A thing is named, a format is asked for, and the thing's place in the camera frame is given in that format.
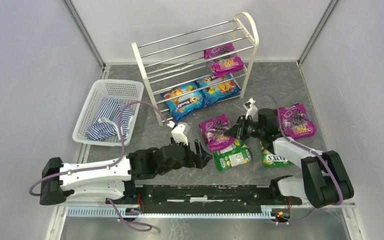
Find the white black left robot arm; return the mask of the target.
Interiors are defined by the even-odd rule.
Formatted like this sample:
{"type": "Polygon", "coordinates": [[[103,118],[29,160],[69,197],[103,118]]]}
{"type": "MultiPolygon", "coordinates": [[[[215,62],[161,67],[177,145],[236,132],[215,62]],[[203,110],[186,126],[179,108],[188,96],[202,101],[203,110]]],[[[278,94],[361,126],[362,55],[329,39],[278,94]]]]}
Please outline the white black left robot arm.
{"type": "Polygon", "coordinates": [[[102,162],[84,164],[64,163],[60,157],[51,158],[42,170],[39,203],[42,206],[65,202],[129,203],[139,197],[135,184],[151,180],[181,168],[203,169],[213,158],[199,140],[190,145],[177,143],[157,148],[140,149],[102,162]]]}

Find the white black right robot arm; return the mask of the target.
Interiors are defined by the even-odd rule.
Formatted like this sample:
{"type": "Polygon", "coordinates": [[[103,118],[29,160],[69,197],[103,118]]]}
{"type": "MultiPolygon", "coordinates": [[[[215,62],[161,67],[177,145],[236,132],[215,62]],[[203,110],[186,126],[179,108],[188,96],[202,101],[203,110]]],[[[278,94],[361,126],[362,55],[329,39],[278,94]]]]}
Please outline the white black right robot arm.
{"type": "Polygon", "coordinates": [[[300,168],[301,177],[286,175],[270,181],[277,195],[306,199],[316,209],[341,205],[355,195],[339,153],[316,150],[286,136],[277,110],[259,109],[257,121],[241,115],[224,134],[238,140],[256,138],[264,149],[300,168]]]}

